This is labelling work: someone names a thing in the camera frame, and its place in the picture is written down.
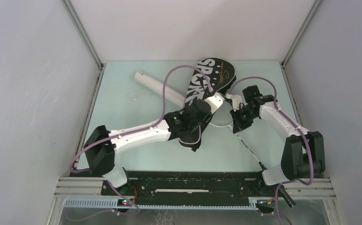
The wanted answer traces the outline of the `black racket cover bag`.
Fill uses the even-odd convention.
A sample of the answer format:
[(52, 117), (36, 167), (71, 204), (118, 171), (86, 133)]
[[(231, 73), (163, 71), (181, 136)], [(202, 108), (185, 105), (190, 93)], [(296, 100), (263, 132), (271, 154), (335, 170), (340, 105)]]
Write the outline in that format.
[[(216, 57), (201, 59), (193, 70), (181, 114), (183, 112), (193, 114), (208, 113), (208, 103), (204, 99), (215, 93), (225, 96), (235, 81), (236, 69), (231, 62)], [(200, 136), (198, 140), (179, 139), (179, 144), (195, 152), (201, 146), (204, 130), (199, 130)]]

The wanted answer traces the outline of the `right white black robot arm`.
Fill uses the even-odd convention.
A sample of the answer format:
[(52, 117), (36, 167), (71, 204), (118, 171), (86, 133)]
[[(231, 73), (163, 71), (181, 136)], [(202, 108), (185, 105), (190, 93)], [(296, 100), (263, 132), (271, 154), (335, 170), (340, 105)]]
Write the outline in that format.
[(325, 169), (324, 138), (318, 131), (312, 132), (290, 119), (279, 107), (273, 95), (262, 95), (256, 85), (248, 86), (243, 95), (227, 94), (232, 104), (233, 133), (252, 126), (256, 118), (265, 120), (284, 142), (281, 162), (263, 169), (255, 191), (266, 196), (273, 185), (303, 178), (311, 179)]

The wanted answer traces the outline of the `white shuttlecock tube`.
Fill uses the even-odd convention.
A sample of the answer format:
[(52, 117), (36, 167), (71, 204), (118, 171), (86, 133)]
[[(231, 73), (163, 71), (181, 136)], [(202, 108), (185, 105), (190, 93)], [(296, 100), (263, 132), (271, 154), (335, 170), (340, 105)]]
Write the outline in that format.
[[(151, 91), (163, 96), (163, 87), (164, 84), (155, 78), (141, 72), (137, 71), (134, 75), (134, 79), (145, 87), (149, 88)], [(176, 90), (171, 87), (166, 86), (165, 88), (165, 99), (174, 103), (175, 105), (183, 108), (184, 107), (184, 96), (181, 95)]]

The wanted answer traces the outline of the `white badminton racket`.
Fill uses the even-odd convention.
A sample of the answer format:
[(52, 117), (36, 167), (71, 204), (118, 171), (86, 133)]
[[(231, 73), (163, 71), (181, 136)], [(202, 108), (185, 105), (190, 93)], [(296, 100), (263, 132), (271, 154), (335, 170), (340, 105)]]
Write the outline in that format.
[[(231, 105), (229, 103), (225, 103), (222, 107), (216, 112), (213, 120), (209, 123), (211, 126), (215, 128), (224, 128), (229, 129), (233, 132), (233, 119), (231, 117), (230, 112), (232, 112)], [(246, 142), (240, 137), (239, 134), (235, 134), (235, 136), (240, 140), (242, 145), (251, 153), (251, 155), (258, 162), (261, 170), (267, 169), (267, 167), (261, 162), (261, 160), (256, 156), (256, 154), (252, 151), (252, 149), (246, 144)], [(296, 205), (296, 202), (290, 197), (290, 195), (286, 192), (283, 185), (279, 188), (278, 195), (280, 195), (287, 203), (287, 205), (293, 208)]]

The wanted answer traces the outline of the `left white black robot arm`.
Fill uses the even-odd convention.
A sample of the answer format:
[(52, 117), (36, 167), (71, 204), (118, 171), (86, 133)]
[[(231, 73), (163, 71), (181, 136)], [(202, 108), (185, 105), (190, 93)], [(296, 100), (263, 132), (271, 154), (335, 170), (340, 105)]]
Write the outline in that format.
[(90, 174), (106, 178), (118, 195), (127, 194), (130, 182), (125, 169), (115, 163), (116, 156), (140, 145), (172, 139), (178, 139), (184, 146), (196, 151), (204, 126), (222, 103), (221, 99), (214, 97), (198, 99), (189, 107), (165, 114), (160, 122), (122, 132), (109, 131), (104, 125), (96, 127), (84, 145)]

